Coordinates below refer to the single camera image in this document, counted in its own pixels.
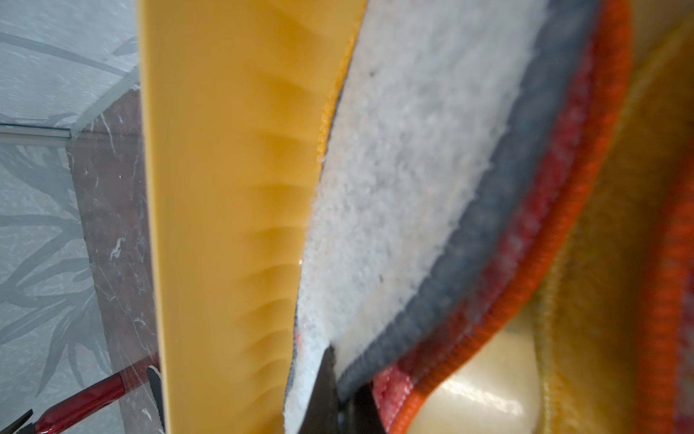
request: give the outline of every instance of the white fleece lining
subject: white fleece lining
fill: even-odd
[[[287,433],[325,348],[339,377],[442,253],[504,132],[546,6],[369,1],[307,234]]]

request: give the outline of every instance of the brown marble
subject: brown marble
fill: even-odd
[[[115,371],[157,353],[139,91],[67,147],[108,352]],[[163,432],[147,385],[120,400],[126,433]]]

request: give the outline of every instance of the orange fabric trim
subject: orange fabric trim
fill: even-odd
[[[632,66],[632,23],[627,0],[608,0],[595,34],[593,99],[571,172],[542,229],[503,295],[482,321],[415,385],[389,432],[401,434],[426,397],[470,359],[530,299],[588,199],[607,155]]]
[[[670,191],[639,300],[635,433],[674,428],[682,297],[694,259],[694,146]]]

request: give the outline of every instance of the yellow fabric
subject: yellow fabric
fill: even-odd
[[[591,198],[534,300],[539,432],[619,434],[632,427],[645,249],[692,137],[694,15],[635,76]]]

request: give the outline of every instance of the gray wallpaper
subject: gray wallpaper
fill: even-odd
[[[69,128],[139,63],[136,35],[135,0],[0,1],[0,124]]]
[[[0,145],[0,360],[0,428],[112,373],[63,148]],[[123,431],[117,403],[68,430]]]

